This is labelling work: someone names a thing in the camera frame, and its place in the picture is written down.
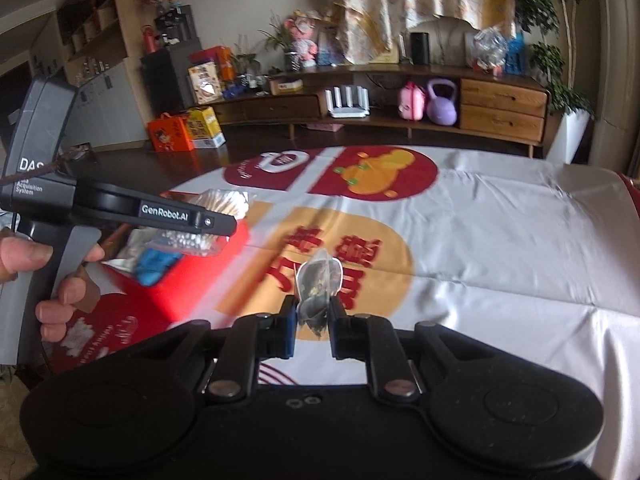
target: teddy bear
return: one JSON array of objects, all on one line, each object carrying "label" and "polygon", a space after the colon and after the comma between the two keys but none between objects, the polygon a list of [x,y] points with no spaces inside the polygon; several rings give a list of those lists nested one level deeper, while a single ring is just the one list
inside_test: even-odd
[{"label": "teddy bear", "polygon": [[284,26],[293,38],[293,48],[298,53],[302,66],[305,68],[316,66],[318,46],[311,41],[316,28],[314,20],[304,16],[296,16],[287,18],[284,21]]}]

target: pink backpack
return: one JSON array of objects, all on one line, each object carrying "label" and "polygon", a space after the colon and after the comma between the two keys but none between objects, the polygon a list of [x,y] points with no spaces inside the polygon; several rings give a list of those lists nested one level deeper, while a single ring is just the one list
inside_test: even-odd
[{"label": "pink backpack", "polygon": [[409,81],[400,91],[398,97],[398,111],[407,121],[421,121],[424,115],[426,94],[413,81]]}]

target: white router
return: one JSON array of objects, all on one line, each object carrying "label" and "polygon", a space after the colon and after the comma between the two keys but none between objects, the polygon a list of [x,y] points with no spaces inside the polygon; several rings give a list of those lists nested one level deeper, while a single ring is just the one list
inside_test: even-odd
[{"label": "white router", "polygon": [[369,115],[369,91],[363,86],[334,86],[327,88],[324,96],[334,119],[361,119]]}]

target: human hand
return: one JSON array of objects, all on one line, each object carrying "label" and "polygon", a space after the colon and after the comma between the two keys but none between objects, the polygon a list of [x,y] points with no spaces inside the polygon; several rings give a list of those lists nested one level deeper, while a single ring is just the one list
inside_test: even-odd
[{"label": "human hand", "polygon": [[[0,238],[0,283],[14,280],[17,272],[41,269],[47,264],[52,254],[53,248],[48,245],[3,232]],[[85,260],[97,262],[103,257],[104,251],[100,246],[95,245]],[[89,296],[87,294],[89,288],[92,289],[92,298],[85,297]],[[56,300],[41,301],[36,306],[36,317],[42,323],[40,327],[42,339],[51,342],[62,340],[66,333],[66,322],[73,316],[74,304],[78,304],[83,299],[97,301],[96,289],[97,285],[91,282],[83,267],[79,267],[74,275],[65,278],[60,283]]]}]

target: tall white pot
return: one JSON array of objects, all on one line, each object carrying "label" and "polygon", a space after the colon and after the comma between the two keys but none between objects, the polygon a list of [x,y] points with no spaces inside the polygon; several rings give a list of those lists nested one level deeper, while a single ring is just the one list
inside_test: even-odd
[{"label": "tall white pot", "polygon": [[564,114],[556,138],[546,154],[546,160],[556,164],[571,164],[589,124],[589,117],[589,113],[585,110]]}]

